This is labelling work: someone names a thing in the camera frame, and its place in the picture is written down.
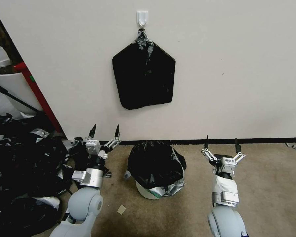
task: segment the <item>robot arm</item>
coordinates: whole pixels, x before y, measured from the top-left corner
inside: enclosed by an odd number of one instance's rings
[[[115,138],[111,140],[109,147],[101,147],[95,140],[96,125],[91,129],[86,149],[89,154],[88,168],[85,171],[75,170],[72,179],[79,183],[79,190],[68,201],[68,209],[65,218],[51,233],[51,237],[91,237],[91,230],[97,215],[103,205],[100,188],[103,183],[103,169],[108,152],[112,151],[121,140],[119,138],[119,126],[117,126]]]
[[[231,209],[239,204],[238,187],[234,176],[237,164],[246,156],[236,139],[236,155],[213,155],[208,149],[208,136],[202,154],[213,165],[215,175],[212,192],[213,209],[208,215],[210,230],[215,237],[248,236],[240,214]]]

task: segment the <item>white adhesive hook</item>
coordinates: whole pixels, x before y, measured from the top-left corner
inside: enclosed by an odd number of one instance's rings
[[[144,28],[148,22],[148,11],[137,11],[137,24]]]

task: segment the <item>hanging trash bag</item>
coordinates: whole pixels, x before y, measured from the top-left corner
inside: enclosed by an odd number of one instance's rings
[[[113,57],[119,98],[125,109],[170,103],[175,60],[152,42],[144,29]]]
[[[158,199],[174,195],[184,186],[185,169],[184,157],[170,145],[146,141],[131,150],[125,179],[132,176],[143,196]],[[144,194],[143,188],[150,194]]]

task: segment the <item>red pole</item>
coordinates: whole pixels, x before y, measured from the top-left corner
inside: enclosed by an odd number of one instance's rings
[[[51,121],[52,125],[54,126],[55,130],[57,132],[62,132],[62,128],[61,128],[60,124],[58,123],[52,109],[49,107],[45,97],[43,96],[43,93],[41,92],[38,85],[36,84],[33,76],[31,75],[31,72],[27,68],[26,64],[24,62],[21,62],[21,63],[15,65],[14,68],[16,69],[16,71],[21,72],[23,74],[25,80],[29,84],[30,88],[32,89],[34,95],[36,96],[38,102],[42,106],[44,112],[48,116],[48,118]]]

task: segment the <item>small paper scrap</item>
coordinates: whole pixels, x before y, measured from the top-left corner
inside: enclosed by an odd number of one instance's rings
[[[119,213],[119,214],[123,214],[124,213],[124,211],[126,210],[126,207],[124,207],[123,205],[121,205],[120,207],[119,207],[119,209],[117,210],[117,212]]]

